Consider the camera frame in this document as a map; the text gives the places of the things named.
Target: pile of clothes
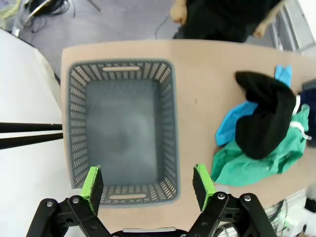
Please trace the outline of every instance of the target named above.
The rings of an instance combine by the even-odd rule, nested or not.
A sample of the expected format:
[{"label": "pile of clothes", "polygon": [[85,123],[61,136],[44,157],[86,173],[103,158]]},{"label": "pile of clothes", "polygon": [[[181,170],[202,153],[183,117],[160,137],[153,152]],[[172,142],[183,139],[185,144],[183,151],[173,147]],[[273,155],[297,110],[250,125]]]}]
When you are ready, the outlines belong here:
[{"label": "pile of clothes", "polygon": [[245,186],[286,172],[303,156],[311,140],[305,133],[310,106],[304,91],[295,95],[290,89],[290,66],[277,66],[275,78],[255,72],[235,76],[248,101],[233,108],[216,132],[217,145],[225,146],[214,155],[211,178]]}]

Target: white wall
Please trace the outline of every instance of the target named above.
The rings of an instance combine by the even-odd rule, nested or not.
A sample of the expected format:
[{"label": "white wall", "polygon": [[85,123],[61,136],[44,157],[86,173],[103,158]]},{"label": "white wall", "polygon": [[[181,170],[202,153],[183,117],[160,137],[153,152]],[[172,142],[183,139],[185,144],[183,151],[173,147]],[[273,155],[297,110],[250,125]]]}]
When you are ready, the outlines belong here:
[{"label": "white wall", "polygon": [[[0,122],[62,123],[56,100],[59,86],[47,61],[0,30]],[[21,134],[0,134],[7,136]],[[0,150],[0,169],[2,237],[25,236],[42,199],[60,202],[78,193],[71,190],[63,140]]]}]

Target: green cloth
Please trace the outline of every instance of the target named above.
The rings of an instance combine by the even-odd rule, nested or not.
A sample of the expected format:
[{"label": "green cloth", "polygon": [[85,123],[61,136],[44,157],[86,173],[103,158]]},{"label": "green cloth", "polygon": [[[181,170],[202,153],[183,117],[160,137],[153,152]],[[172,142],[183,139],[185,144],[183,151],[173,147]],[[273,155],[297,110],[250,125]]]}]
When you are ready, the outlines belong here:
[{"label": "green cloth", "polygon": [[[304,104],[291,121],[300,122],[308,131],[309,111],[310,107]],[[231,141],[215,154],[211,178],[219,184],[239,187],[257,183],[273,174],[286,172],[303,156],[305,145],[301,130],[289,127],[286,137],[269,156],[255,160],[246,156],[235,140]]]}]

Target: person's hand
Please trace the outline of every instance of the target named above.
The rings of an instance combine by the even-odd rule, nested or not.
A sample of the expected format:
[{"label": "person's hand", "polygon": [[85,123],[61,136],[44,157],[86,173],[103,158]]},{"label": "person's hand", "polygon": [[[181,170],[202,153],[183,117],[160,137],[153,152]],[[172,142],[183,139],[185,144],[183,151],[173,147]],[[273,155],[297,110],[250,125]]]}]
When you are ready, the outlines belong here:
[{"label": "person's hand", "polygon": [[184,25],[188,16],[187,6],[175,3],[170,10],[170,16],[175,23]]}]

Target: green gripper pad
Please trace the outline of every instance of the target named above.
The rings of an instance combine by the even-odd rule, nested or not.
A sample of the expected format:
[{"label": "green gripper pad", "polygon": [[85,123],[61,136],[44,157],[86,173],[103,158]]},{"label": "green gripper pad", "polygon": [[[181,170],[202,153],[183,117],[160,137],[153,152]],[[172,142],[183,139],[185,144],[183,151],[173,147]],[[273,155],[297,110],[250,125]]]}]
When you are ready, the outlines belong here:
[{"label": "green gripper pad", "polygon": [[203,212],[216,189],[204,164],[197,164],[193,171],[193,188],[200,210]]},{"label": "green gripper pad", "polygon": [[95,215],[98,214],[103,186],[101,168],[99,166],[90,167],[82,187],[81,196],[89,203]]}]

